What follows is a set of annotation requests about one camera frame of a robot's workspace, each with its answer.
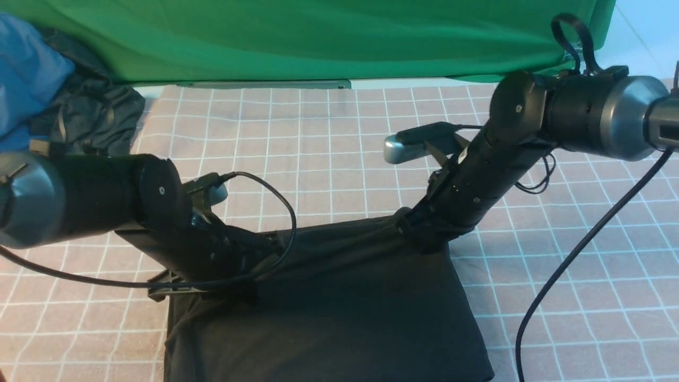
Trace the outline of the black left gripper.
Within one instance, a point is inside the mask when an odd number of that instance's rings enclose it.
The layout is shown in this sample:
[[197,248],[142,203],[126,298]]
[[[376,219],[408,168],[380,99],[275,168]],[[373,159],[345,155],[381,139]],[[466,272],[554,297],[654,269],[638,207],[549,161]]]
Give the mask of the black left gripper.
[[189,287],[190,283],[230,280],[264,270],[265,261],[280,259],[284,243],[276,233],[255,233],[231,227],[211,212],[194,210],[185,227],[128,228],[116,235],[154,259],[165,270],[149,280],[164,283],[148,288],[155,302],[180,293],[216,297],[228,288],[251,287],[251,281],[224,286]]

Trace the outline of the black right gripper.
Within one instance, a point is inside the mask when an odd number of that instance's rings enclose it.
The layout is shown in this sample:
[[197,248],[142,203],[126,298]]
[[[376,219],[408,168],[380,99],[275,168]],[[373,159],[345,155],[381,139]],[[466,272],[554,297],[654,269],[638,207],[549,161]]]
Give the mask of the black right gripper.
[[399,215],[398,229],[423,252],[471,232],[554,147],[536,133],[498,137],[482,127],[432,174],[422,200]]

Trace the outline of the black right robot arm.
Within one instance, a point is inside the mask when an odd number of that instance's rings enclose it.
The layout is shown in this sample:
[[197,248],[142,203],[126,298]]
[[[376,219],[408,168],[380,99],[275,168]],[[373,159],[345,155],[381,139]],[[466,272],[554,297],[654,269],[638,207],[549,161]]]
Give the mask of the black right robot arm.
[[677,150],[677,93],[625,67],[561,78],[514,72],[495,87],[489,118],[472,140],[458,135],[465,128],[439,121],[385,140],[388,163],[431,155],[441,166],[426,196],[398,220],[400,232],[422,248],[474,230],[555,149],[623,161]]

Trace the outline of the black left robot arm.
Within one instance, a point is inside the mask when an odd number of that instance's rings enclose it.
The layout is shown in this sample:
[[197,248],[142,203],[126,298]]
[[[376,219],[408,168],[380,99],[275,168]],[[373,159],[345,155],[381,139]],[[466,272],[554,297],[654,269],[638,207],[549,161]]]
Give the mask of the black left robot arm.
[[[291,231],[231,227],[212,207],[228,196],[226,183],[247,177],[274,194],[288,210]],[[223,293],[251,286],[286,259],[298,230],[289,201],[248,172],[209,172],[187,183],[168,159],[151,154],[2,154],[2,257],[61,280],[146,289],[162,301],[181,293]],[[113,232],[164,270],[145,281],[101,280],[32,263],[14,253]]]

